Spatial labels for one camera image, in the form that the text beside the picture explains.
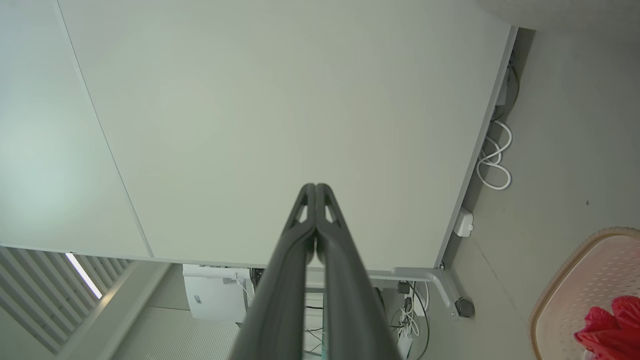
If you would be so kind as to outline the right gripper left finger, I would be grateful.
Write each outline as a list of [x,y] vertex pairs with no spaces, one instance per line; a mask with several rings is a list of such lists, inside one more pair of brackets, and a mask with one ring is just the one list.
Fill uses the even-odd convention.
[[301,360],[307,265],[314,257],[316,185],[304,185],[259,282],[231,360]]

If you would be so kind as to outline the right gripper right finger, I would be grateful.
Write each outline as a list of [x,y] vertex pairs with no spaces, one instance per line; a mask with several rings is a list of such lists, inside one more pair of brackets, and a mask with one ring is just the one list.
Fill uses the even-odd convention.
[[399,351],[331,187],[315,190],[317,254],[324,265],[329,360],[397,360]]

